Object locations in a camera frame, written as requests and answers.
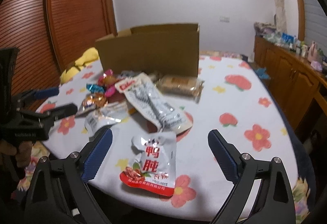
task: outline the blue gripper pad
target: blue gripper pad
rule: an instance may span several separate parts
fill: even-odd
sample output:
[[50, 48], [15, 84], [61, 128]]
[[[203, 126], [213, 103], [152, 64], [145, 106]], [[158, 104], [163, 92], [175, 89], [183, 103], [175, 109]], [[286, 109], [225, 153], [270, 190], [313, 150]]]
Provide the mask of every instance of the blue gripper pad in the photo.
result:
[[34, 94], [34, 99], [46, 99], [49, 97], [57, 96], [59, 94], [59, 87], [49, 88], [49, 89], [42, 89], [38, 90]]
[[237, 164], [235, 160], [232, 158], [224, 144], [227, 146], [228, 143], [225, 139], [220, 135], [217, 136], [216, 133], [219, 134], [217, 130], [212, 130], [208, 134], [208, 144], [209, 147], [215, 156], [225, 178], [227, 181], [233, 182], [236, 184], [238, 182], [239, 176], [237, 173]]
[[94, 179], [112, 144], [112, 131], [107, 129], [84, 162], [82, 181], [87, 183]]

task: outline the wooden wardrobe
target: wooden wardrobe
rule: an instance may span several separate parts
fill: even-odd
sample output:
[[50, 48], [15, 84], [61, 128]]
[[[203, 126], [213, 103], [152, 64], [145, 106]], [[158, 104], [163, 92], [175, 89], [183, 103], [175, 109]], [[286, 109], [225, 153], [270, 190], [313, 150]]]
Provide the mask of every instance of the wooden wardrobe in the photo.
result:
[[0, 48], [20, 49], [12, 93], [58, 86], [70, 62], [115, 32], [112, 0], [3, 0]]

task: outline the white snack package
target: white snack package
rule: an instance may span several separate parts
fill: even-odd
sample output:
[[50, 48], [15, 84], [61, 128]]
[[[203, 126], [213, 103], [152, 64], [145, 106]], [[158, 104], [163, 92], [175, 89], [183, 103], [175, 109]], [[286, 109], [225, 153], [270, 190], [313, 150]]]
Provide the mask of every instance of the white snack package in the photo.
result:
[[134, 136], [135, 159], [120, 174], [128, 186], [172, 196], [176, 180], [176, 134], [161, 132]]
[[158, 131], [180, 134], [192, 127], [185, 113], [169, 104], [145, 73], [117, 82], [115, 87]]
[[135, 108], [126, 100], [108, 104], [89, 113], [85, 118], [85, 128], [90, 135], [94, 135], [105, 125], [114, 125], [136, 112]]

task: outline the yellow pillow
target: yellow pillow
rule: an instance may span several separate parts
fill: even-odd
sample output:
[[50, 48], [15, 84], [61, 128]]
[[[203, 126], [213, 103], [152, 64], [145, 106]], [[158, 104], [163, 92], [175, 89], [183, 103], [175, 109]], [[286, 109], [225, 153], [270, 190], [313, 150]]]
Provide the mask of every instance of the yellow pillow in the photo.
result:
[[60, 83], [65, 84], [71, 78], [73, 78], [79, 71], [81, 71], [84, 67], [88, 66], [92, 62], [99, 59], [99, 54], [97, 49], [91, 47], [87, 49], [83, 55], [78, 58], [74, 63], [68, 65], [68, 68], [63, 71], [60, 76]]

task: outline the electrical outlet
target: electrical outlet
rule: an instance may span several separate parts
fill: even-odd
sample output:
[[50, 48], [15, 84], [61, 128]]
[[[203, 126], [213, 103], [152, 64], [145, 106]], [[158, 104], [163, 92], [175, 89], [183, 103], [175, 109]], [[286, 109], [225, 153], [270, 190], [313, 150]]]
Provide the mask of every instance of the electrical outlet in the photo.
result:
[[226, 23], [229, 23], [229, 17], [223, 17], [223, 16], [220, 16], [219, 19], [220, 19], [220, 22], [226, 22]]

